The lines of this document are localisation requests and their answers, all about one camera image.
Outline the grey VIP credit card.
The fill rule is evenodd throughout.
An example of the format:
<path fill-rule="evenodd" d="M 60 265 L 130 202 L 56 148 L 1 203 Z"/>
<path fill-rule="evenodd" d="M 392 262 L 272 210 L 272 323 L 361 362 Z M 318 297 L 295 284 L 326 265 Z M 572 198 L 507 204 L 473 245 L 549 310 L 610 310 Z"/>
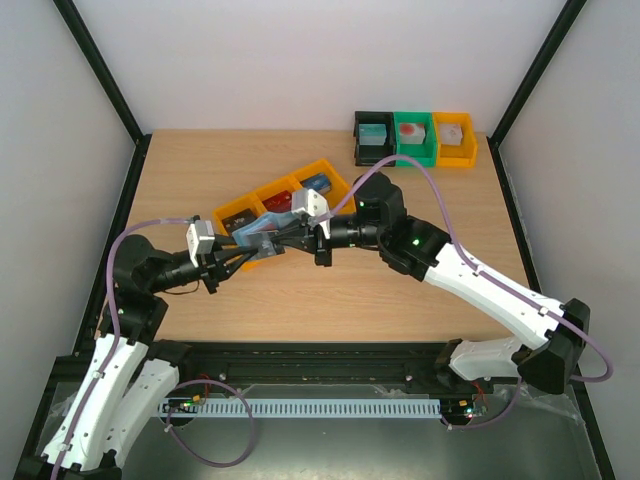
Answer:
<path fill-rule="evenodd" d="M 257 249 L 256 253 L 252 257 L 254 261 L 275 257 L 285 253 L 285 248 L 282 245 L 274 244 L 266 237 L 254 240 L 252 245 Z"/>

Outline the blue card holder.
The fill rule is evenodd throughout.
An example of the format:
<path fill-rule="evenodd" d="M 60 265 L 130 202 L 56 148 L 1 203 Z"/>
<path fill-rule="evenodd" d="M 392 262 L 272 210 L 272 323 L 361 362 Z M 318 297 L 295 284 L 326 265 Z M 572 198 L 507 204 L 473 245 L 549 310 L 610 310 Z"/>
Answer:
<path fill-rule="evenodd" d="M 299 219 L 291 212 L 267 212 L 251 224 L 236 230 L 232 237 L 238 246 L 255 248 L 252 245 L 254 240 L 266 237 L 272 241 L 272 237 L 278 231 L 298 221 Z"/>

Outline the blue credit card stack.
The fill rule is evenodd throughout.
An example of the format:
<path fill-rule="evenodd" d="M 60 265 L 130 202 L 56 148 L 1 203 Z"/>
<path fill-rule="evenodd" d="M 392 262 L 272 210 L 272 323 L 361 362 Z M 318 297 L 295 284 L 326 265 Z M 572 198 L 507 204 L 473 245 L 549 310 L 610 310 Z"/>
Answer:
<path fill-rule="evenodd" d="M 306 189 L 314 190 L 321 195 L 327 194 L 332 190 L 330 178 L 323 172 L 312 175 L 300 182 L 301 186 Z"/>

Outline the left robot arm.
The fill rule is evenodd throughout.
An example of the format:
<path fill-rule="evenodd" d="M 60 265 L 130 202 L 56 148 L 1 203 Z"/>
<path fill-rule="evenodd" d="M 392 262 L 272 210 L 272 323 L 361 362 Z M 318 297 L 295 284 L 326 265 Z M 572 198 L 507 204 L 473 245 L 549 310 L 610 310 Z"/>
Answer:
<path fill-rule="evenodd" d="M 104 331 L 85 377 L 62 424 L 40 455 L 21 459 L 16 478 L 121 478 L 147 420 L 179 386 L 189 352 L 155 338 L 168 310 L 161 293 L 191 282 L 215 292 L 255 252 L 189 230 L 186 249 L 168 253 L 124 231 L 107 260 Z"/>

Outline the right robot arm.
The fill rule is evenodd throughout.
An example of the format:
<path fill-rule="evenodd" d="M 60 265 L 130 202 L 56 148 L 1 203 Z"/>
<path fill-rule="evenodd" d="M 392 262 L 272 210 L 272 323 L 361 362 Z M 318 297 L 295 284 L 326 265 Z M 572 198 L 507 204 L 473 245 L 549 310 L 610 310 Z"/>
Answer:
<path fill-rule="evenodd" d="M 408 215 L 401 189 L 386 175 L 361 180 L 355 212 L 326 221 L 318 219 L 328 209 L 317 193 L 296 192 L 301 218 L 278 232 L 274 244 L 310 253 L 320 266 L 331 265 L 336 249 L 374 250 L 397 273 L 456 295 L 509 330 L 504 339 L 449 341 L 434 365 L 443 389 L 513 377 L 563 393 L 586 345 L 589 307 L 578 299 L 544 297 L 472 257 L 450 233 Z"/>

